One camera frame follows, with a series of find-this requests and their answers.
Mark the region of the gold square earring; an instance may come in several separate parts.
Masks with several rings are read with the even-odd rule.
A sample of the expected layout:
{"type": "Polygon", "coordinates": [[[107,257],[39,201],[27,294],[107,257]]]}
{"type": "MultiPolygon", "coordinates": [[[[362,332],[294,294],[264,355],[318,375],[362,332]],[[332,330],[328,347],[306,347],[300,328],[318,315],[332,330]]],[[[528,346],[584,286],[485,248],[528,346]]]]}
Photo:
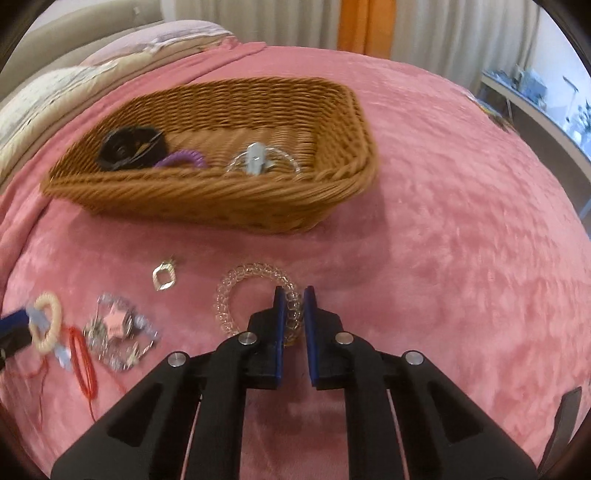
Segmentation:
{"type": "Polygon", "coordinates": [[[175,261],[163,260],[154,268],[151,274],[152,284],[156,292],[170,289],[176,283],[175,261]]]}

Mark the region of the black wristwatch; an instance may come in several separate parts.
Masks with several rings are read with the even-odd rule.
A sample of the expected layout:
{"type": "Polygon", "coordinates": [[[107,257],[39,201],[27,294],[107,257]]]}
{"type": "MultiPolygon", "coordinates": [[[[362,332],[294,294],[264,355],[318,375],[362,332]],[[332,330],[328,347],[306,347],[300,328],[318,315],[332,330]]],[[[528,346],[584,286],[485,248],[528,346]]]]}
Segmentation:
{"type": "Polygon", "coordinates": [[[95,159],[102,171],[151,168],[169,153],[164,133],[151,126],[127,126],[110,131],[95,159]]]}

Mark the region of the silver hair clip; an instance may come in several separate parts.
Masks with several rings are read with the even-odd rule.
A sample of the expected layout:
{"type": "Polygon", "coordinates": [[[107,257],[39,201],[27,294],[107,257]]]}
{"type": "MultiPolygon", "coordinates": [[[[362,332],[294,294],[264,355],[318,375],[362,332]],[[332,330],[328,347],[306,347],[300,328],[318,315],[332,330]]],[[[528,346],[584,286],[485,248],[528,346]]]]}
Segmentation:
{"type": "Polygon", "coordinates": [[[245,172],[252,176],[262,175],[266,171],[266,145],[255,142],[245,151],[245,172]]]}

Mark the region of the beige quilt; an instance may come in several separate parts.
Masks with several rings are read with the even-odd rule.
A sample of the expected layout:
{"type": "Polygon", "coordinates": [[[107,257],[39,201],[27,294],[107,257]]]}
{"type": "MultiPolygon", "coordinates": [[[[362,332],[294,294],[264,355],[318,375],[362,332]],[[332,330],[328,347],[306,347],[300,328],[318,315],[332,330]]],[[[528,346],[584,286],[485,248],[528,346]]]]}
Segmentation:
{"type": "Polygon", "coordinates": [[[147,51],[123,56],[113,61],[115,67],[94,80],[74,88],[51,103],[4,147],[1,146],[1,182],[6,183],[35,152],[65,123],[110,91],[124,83],[185,57],[216,47],[238,45],[235,35],[197,46],[178,42],[155,53],[147,51]]]}

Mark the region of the pink bed blanket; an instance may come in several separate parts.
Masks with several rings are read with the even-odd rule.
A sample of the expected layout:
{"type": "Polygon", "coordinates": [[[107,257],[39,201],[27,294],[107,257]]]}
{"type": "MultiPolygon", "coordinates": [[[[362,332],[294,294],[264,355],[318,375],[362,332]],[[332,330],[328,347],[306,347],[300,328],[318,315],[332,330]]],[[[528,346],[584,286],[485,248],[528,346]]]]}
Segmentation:
{"type": "Polygon", "coordinates": [[[312,286],[353,334],[398,355],[422,351],[539,461],[562,396],[590,382],[590,242],[556,178],[516,134],[448,80],[346,52],[262,43],[221,46],[130,80],[65,123],[1,198],[1,310],[58,296],[83,325],[104,293],[129,299],[161,335],[120,375],[99,368],[87,402],[75,376],[33,349],[1,376],[1,424],[49,471],[89,426],[169,352],[223,339],[221,277],[263,262],[312,286]],[[377,181],[301,235],[92,216],[39,184],[96,120],[178,84],[233,77],[325,77],[353,89],[380,156],[377,181]],[[151,274],[175,261],[176,283],[151,274]]]}

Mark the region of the white floral pillow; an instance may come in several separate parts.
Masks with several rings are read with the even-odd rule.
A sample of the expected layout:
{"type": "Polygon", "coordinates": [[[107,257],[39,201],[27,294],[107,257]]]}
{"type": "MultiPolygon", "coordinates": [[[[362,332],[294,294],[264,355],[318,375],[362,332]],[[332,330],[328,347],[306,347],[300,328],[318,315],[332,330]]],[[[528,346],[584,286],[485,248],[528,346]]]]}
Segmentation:
{"type": "Polygon", "coordinates": [[[112,70],[113,61],[99,66],[76,66],[47,72],[34,79],[1,109],[1,146],[27,126],[61,95],[112,70]]]}

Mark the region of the brown wicker basket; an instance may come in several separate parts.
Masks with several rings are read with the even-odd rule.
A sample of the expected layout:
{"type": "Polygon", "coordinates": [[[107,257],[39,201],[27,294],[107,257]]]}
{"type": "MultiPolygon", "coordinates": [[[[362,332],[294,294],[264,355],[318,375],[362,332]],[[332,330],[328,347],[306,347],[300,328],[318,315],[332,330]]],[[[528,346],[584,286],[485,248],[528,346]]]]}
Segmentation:
{"type": "Polygon", "coordinates": [[[376,146],[351,89],[322,78],[242,78],[122,104],[66,151],[41,189],[93,213],[279,234],[314,228],[377,172],[376,146]],[[196,151],[204,167],[102,171],[95,161],[102,140],[127,126],[162,131],[169,151],[196,151]],[[255,142],[266,145],[259,176],[245,172],[255,142]]]}

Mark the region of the beige padded headboard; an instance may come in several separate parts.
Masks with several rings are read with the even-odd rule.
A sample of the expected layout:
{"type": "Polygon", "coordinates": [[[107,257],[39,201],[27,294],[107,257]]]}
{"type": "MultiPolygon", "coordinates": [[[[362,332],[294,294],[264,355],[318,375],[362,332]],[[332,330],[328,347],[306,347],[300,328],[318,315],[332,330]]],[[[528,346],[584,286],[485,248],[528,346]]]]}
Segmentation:
{"type": "Polygon", "coordinates": [[[110,41],[162,20],[158,1],[57,1],[8,56],[1,69],[1,98],[47,70],[76,65],[110,41]]]}

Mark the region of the lilac pillow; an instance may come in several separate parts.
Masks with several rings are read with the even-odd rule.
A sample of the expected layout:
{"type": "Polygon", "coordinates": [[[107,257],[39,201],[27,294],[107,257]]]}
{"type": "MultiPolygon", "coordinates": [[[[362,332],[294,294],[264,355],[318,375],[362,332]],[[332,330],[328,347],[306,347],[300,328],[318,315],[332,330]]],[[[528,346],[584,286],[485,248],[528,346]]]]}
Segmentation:
{"type": "Polygon", "coordinates": [[[124,35],[81,62],[83,66],[96,66],[104,62],[140,52],[155,53],[175,43],[195,42],[206,45],[213,40],[232,37],[233,33],[221,25],[205,20],[177,20],[157,24],[124,35]]]}

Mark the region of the white desk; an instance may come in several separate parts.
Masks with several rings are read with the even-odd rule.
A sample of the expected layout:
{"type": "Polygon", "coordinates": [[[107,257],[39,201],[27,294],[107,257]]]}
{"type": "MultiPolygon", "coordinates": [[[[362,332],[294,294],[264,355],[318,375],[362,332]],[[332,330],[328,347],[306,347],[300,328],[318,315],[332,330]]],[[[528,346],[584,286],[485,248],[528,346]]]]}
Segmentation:
{"type": "Polygon", "coordinates": [[[516,107],[542,128],[572,159],[584,177],[590,181],[590,157],[584,150],[543,110],[523,96],[519,91],[503,82],[497,74],[483,70],[480,85],[501,95],[507,103],[507,110],[516,107]]]}

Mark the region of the grey curtains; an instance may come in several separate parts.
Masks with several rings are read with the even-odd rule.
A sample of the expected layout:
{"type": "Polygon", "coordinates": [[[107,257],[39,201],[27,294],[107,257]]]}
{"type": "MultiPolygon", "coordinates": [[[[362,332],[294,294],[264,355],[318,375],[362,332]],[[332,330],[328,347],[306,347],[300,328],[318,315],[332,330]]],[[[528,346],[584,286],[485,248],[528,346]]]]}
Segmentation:
{"type": "MultiPolygon", "coordinates": [[[[389,60],[475,89],[483,70],[525,67],[541,17],[533,1],[397,1],[389,60]]],[[[163,1],[163,17],[206,20],[242,41],[338,49],[341,1],[163,1]]]]}

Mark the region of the orange curtain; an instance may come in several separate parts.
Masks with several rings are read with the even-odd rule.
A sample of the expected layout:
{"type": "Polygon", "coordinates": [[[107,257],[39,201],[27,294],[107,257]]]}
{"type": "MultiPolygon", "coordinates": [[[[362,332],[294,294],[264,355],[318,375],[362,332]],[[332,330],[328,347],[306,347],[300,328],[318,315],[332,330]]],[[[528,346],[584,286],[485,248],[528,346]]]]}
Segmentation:
{"type": "Polygon", "coordinates": [[[397,6],[396,0],[342,0],[338,49],[389,59],[397,6]]]}

